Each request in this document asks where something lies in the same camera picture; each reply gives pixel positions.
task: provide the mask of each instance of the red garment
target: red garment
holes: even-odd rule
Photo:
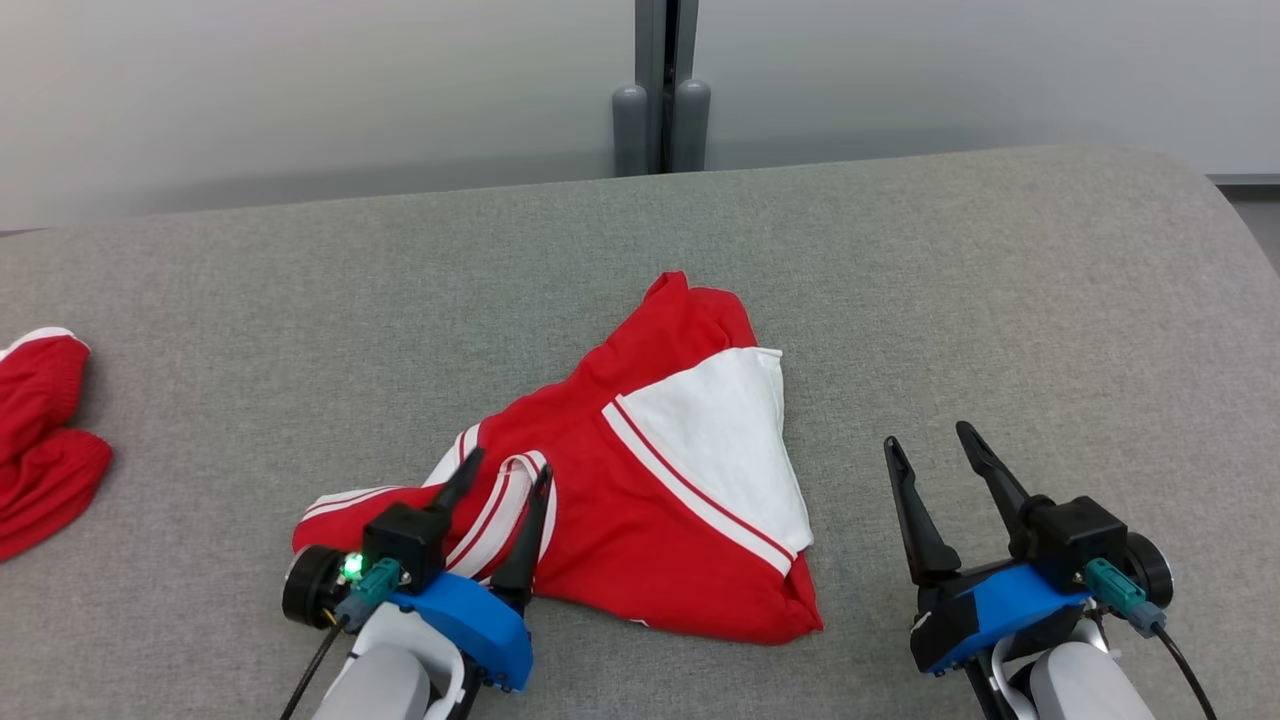
[[[63,328],[0,351],[0,561],[49,538],[88,507],[111,448],[65,429],[88,347]]]
[[[97,436],[58,428],[0,466],[0,562],[79,518],[110,461]]]
[[[41,328],[0,350],[0,464],[72,419],[87,359],[88,346],[63,328]]]
[[[735,641],[820,629],[801,555],[813,537],[781,438],[781,354],[754,346],[737,297],[664,274],[568,379],[460,434],[421,488],[321,497],[294,550],[358,548],[378,512],[426,505],[479,446],[485,462],[447,543],[452,573],[488,579],[549,461],[539,596]]]

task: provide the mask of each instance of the gray cushion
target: gray cushion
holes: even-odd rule
[[[266,717],[320,633],[280,615],[317,495],[411,483],[562,378],[663,269],[786,352],[827,630],[753,647],[535,601],[524,697],[474,717],[965,717],[920,676],[881,443],[945,537],[1004,555],[952,425],[1032,492],[1169,555],[1170,629],[1225,717],[1274,714],[1280,278],[1215,188],[1134,150],[1024,149],[157,217],[0,240],[0,337],[93,348],[95,503],[0,569],[0,716]],[[1111,624],[1160,717],[1165,651]],[[339,644],[308,693],[308,716]]]

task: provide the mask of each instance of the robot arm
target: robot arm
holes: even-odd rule
[[[525,626],[547,515],[550,466],[490,587],[444,573],[444,536],[484,451],[462,462],[430,506],[393,505],[365,528],[361,552],[303,548],[285,578],[285,618],[328,628],[282,720],[339,632],[358,633],[316,720],[456,720],[481,685],[522,692],[534,652]]]
[[[884,441],[908,569],[919,588],[910,638],[918,669],[937,676],[964,670],[991,720],[1151,717],[1101,628],[1110,611],[1174,651],[1164,630],[1174,591],[1164,556],[1089,497],[1057,505],[1028,496],[973,425],[957,423],[956,434],[987,480],[1010,557],[961,570],[915,491],[906,452],[896,438]],[[1005,662],[1037,653],[1034,664],[1006,676]],[[1194,675],[1180,667],[1212,719]]]

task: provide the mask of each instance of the teal connector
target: teal connector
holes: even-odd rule
[[[374,610],[378,610],[378,606],[399,588],[399,562],[390,557],[379,560],[361,575],[356,587],[351,588],[351,594],[338,603],[338,607],[334,609],[334,616],[339,620],[346,618],[344,629],[348,633],[355,633],[365,624],[365,620],[369,620]]]
[[[1155,637],[1153,628],[1165,626],[1165,611],[1148,602],[1147,593],[1106,560],[1098,557],[1084,566],[1084,584],[1100,601],[1129,620],[1142,637]]]

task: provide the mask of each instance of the black cable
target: black cable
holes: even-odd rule
[[[1196,693],[1196,700],[1199,701],[1201,710],[1204,711],[1204,717],[1208,717],[1208,720],[1217,720],[1217,714],[1213,712],[1213,706],[1210,705],[1208,696],[1204,694],[1204,688],[1201,687],[1190,664],[1187,662],[1185,657],[1183,657],[1183,651],[1179,650],[1178,643],[1175,643],[1174,638],[1169,637],[1169,633],[1165,632],[1165,629],[1158,624],[1152,625],[1151,629],[1156,632],[1160,641],[1165,643],[1166,648],[1169,648],[1169,655],[1174,656],[1174,662],[1178,664],[1178,669],[1183,671],[1183,675],[1187,678],[1187,683],[1192,687],[1192,692]]]
[[[343,615],[342,619],[338,620],[337,625],[329,628],[324,641],[320,642],[320,650],[316,651],[315,656],[311,659],[311,664],[307,665],[306,671],[302,673],[302,679],[298,680],[298,687],[293,688],[293,697],[289,698],[289,705],[284,706],[284,712],[280,714],[280,720],[289,720],[289,717],[293,716],[293,711],[298,707],[298,701],[302,700],[302,693],[307,691],[311,678],[316,674],[316,670],[320,669],[320,661],[323,661],[325,653],[329,652],[329,647],[333,644],[333,641],[338,639],[338,635],[342,634],[342,629],[347,626],[348,620],[349,618]]]

